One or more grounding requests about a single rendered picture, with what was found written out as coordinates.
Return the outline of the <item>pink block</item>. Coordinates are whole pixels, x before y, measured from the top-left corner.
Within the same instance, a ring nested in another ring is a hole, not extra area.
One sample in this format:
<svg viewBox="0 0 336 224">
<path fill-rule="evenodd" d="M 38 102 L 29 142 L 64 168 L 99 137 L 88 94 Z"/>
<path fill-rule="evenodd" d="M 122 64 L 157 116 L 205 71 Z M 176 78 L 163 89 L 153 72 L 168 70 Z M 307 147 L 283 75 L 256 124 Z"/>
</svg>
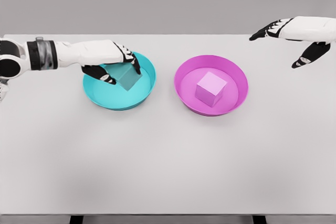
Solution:
<svg viewBox="0 0 336 224">
<path fill-rule="evenodd" d="M 202 79 L 196 84 L 195 97 L 213 107 L 223 96 L 227 81 L 207 72 Z"/>
</svg>

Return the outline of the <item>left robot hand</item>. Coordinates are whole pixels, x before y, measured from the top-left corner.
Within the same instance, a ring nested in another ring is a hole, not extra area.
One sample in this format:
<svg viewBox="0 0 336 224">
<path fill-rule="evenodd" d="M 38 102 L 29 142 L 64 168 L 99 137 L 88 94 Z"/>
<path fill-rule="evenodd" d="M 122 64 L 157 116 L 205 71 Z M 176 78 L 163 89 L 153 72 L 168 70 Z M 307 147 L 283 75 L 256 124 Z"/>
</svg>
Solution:
<svg viewBox="0 0 336 224">
<path fill-rule="evenodd" d="M 137 74 L 141 74 L 140 64 L 135 54 L 125 46 L 111 40 L 94 40 L 80 43 L 79 63 L 84 74 L 115 85 L 115 78 L 102 65 L 130 63 Z"/>
</svg>

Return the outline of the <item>cyan plate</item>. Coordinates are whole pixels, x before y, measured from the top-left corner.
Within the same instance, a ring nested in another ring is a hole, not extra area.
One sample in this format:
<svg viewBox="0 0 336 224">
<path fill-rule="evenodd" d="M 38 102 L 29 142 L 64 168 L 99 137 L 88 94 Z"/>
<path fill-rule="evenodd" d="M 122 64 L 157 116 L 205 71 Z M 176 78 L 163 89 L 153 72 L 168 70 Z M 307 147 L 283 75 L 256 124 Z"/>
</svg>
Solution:
<svg viewBox="0 0 336 224">
<path fill-rule="evenodd" d="M 128 91 L 118 83 L 112 85 L 84 75 L 83 89 L 93 103 L 106 109 L 120 111 L 136 107 L 149 96 L 156 82 L 155 67 L 144 55 L 138 52 L 134 54 L 139 61 L 142 77 Z"/>
</svg>

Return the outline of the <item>pink plate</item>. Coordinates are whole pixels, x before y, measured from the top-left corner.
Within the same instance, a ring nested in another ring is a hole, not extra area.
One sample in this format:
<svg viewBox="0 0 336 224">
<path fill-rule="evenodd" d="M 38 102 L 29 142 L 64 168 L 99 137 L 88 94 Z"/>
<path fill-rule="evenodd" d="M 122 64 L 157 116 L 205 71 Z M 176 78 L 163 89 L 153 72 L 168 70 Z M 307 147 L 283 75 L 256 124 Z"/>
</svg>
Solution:
<svg viewBox="0 0 336 224">
<path fill-rule="evenodd" d="M 195 97 L 196 84 L 207 72 L 227 81 L 222 98 L 213 107 Z M 200 55 L 182 63 L 175 72 L 174 88 L 190 110 L 204 116 L 219 116 L 237 109 L 244 103 L 249 91 L 247 77 L 241 68 L 215 55 Z"/>
</svg>

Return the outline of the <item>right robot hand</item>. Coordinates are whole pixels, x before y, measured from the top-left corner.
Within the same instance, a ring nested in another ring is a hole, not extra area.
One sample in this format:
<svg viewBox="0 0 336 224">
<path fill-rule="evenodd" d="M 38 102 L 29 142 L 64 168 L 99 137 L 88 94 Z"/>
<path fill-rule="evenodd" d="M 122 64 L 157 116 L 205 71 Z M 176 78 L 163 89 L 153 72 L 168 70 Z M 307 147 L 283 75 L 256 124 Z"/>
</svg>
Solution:
<svg viewBox="0 0 336 224">
<path fill-rule="evenodd" d="M 249 37 L 278 38 L 287 41 L 307 41 L 311 44 L 291 65 L 297 69 L 311 64 L 325 55 L 336 42 L 336 18 L 316 16 L 296 16 L 273 21 Z"/>
</svg>

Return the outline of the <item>cyan block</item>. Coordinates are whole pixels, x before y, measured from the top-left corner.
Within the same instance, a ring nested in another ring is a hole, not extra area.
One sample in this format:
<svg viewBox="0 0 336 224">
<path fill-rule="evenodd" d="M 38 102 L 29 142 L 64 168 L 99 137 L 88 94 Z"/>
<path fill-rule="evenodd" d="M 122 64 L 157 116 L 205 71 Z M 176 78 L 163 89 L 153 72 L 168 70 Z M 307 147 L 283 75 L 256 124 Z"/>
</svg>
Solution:
<svg viewBox="0 0 336 224">
<path fill-rule="evenodd" d="M 131 63 L 114 63 L 105 65 L 104 68 L 116 82 L 125 90 L 130 90 L 142 77 Z"/>
</svg>

